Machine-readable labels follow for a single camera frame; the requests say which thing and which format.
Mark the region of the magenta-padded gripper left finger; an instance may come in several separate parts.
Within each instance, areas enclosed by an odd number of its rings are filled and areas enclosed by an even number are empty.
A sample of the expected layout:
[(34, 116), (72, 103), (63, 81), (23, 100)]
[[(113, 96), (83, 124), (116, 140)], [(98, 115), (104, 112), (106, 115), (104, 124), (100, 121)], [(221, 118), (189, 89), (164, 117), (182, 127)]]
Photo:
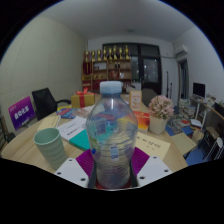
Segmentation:
[(68, 158), (55, 172), (55, 175), (78, 186), (94, 189), (96, 167), (91, 151), (83, 152), (77, 158)]

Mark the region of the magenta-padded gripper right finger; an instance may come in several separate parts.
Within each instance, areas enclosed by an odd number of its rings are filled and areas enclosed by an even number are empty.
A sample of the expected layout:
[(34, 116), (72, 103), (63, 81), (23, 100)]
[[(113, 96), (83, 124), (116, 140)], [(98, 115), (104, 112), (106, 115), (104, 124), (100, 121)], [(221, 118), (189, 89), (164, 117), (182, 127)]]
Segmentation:
[(158, 156), (149, 156), (135, 148), (130, 162), (130, 183), (133, 188), (146, 186), (170, 174), (172, 171)]

